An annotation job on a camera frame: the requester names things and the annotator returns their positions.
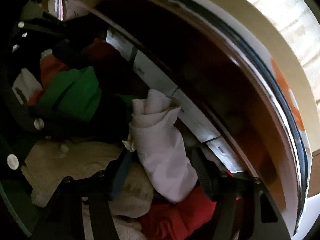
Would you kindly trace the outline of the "white persimmon print tablecloth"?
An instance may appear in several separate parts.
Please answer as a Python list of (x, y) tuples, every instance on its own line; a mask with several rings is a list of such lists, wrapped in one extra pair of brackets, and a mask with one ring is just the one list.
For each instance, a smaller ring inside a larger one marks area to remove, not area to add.
[(281, 90), (294, 118), (306, 163), (306, 178), (310, 179), (312, 153), (309, 139), (313, 138), (310, 124), (304, 122), (306, 112), (300, 106), (315, 108), (311, 88), (302, 67), (290, 46), (272, 23), (247, 0), (193, 0), (213, 12), (239, 34), (266, 63)]

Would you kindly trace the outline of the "pale pink underwear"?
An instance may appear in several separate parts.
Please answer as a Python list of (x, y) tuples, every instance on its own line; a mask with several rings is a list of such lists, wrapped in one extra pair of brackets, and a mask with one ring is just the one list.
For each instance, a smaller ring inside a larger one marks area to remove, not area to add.
[(185, 152), (183, 137), (174, 126), (180, 109), (156, 90), (132, 101), (129, 136), (124, 145), (136, 150), (155, 190), (172, 203), (191, 192), (198, 180)]

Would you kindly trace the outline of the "cream white underwear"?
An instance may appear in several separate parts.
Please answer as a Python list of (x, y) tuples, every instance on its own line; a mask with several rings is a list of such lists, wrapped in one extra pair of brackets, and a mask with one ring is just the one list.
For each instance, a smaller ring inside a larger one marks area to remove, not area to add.
[[(36, 143), (21, 167), (32, 187), (32, 203), (45, 207), (63, 178), (89, 178), (105, 169), (120, 153), (121, 148), (102, 142)], [(119, 196), (109, 203), (120, 239), (145, 239), (137, 219), (148, 213), (152, 199), (153, 186), (143, 166), (135, 159)]]

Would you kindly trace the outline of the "green underwear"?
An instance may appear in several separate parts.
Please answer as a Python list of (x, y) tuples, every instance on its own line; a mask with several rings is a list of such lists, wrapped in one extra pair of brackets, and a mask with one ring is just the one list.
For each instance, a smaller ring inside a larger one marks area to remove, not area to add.
[(93, 67), (86, 67), (57, 74), (41, 97), (40, 104), (88, 121), (95, 114), (100, 98), (95, 71)]

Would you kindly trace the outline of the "shallow cardboard tray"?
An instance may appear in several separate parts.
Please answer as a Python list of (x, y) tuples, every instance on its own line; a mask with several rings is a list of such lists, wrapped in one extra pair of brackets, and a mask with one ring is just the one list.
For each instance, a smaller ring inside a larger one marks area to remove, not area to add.
[(210, 0), (269, 50), (291, 88), (313, 155), (309, 196), (319, 193), (319, 23), (303, 0)]

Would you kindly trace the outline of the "red underwear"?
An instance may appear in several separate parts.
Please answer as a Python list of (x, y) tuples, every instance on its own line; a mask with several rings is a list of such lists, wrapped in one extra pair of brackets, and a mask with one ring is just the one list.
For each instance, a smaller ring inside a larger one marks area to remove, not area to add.
[(201, 186), (177, 204), (152, 204), (140, 219), (142, 233), (146, 239), (186, 239), (213, 218), (216, 204)]

